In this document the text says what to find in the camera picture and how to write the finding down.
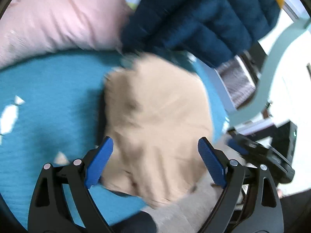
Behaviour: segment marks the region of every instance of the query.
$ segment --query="beige cloth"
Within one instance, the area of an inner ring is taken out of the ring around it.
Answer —
[[[205,87],[196,74],[152,54],[107,76],[107,129],[114,150],[103,185],[156,208],[182,198],[206,172],[198,140],[212,139]]]

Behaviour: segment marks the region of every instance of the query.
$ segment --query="dark fabric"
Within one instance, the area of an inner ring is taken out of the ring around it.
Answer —
[[[19,223],[0,194],[0,232],[28,233]]]
[[[156,224],[151,215],[146,212],[139,212],[132,217],[113,225],[114,233],[156,233]]]
[[[105,103],[105,90],[102,90],[100,94],[99,106],[98,106],[98,126],[97,126],[97,136],[96,145],[100,146],[105,134],[107,119],[106,119],[106,103]]]
[[[251,68],[249,70],[257,70],[258,72],[261,71],[263,63],[265,62],[265,59],[267,58],[267,54],[261,47],[261,45],[256,42],[249,50],[248,54],[250,55],[251,59]]]
[[[187,50],[217,67],[264,37],[279,12],[276,0],[141,0],[123,50]]]
[[[311,232],[311,189],[280,199],[284,233]]]

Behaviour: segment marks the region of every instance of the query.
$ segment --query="white fish pattern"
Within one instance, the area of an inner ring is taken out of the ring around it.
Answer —
[[[57,165],[69,165],[69,160],[67,159],[67,157],[65,156],[65,154],[63,154],[62,152],[58,152],[55,159],[54,159],[54,163]]]
[[[12,132],[18,119],[18,106],[24,103],[25,101],[16,95],[14,104],[7,105],[4,108],[0,118],[0,145],[2,145],[3,136]]]
[[[222,133],[225,134],[228,131],[229,128],[229,119],[226,117],[226,120],[224,121],[223,127],[222,127]]]

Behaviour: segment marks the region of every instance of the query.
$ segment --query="teal fabric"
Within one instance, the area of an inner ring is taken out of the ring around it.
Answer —
[[[25,101],[19,106],[13,131],[0,145],[0,193],[24,227],[42,166],[52,163],[59,151],[75,159],[94,148],[103,76],[119,66],[120,58],[116,52],[73,50],[33,58],[0,71],[0,112],[14,102],[15,95]],[[213,106],[218,97],[212,94],[211,99],[213,86],[207,83],[206,87],[212,111],[221,109],[221,105]],[[220,127],[217,122],[223,124],[224,116],[218,116],[223,112],[212,113],[215,127]],[[64,189],[74,221],[83,225],[68,186]],[[100,185],[92,187],[90,193],[109,224],[145,206],[138,197],[119,197]]]
[[[196,73],[200,76],[202,82],[204,83],[206,92],[208,94],[212,113],[212,122],[214,125],[212,142],[216,143],[223,135],[223,133],[226,132],[226,130],[224,131],[224,124],[225,122],[228,121],[228,115],[224,109],[224,106],[219,98],[216,89],[209,80],[208,75],[204,72],[202,63],[200,63],[200,61],[196,61],[192,64],[192,66],[195,69]]]

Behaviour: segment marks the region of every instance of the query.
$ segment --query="black device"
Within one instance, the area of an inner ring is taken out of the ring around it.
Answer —
[[[278,128],[273,125],[247,136],[238,133],[231,135],[233,137],[228,141],[228,146],[257,167],[265,164],[270,169],[276,185],[293,180],[295,170],[291,164],[297,137],[297,126],[293,122],[289,121]],[[268,136],[272,137],[269,148],[256,142]]]
[[[111,154],[109,141],[106,137],[97,149],[67,166],[45,164],[32,196],[28,231],[22,230],[11,214],[10,222],[6,221],[10,229],[1,232],[113,233],[88,191]],[[214,182],[223,187],[217,204],[198,233],[283,233],[282,208],[269,169],[248,168],[229,160],[205,137],[199,140],[198,148]],[[73,222],[63,184],[69,185],[85,228]],[[244,184],[249,185],[245,203],[241,211],[236,211]]]

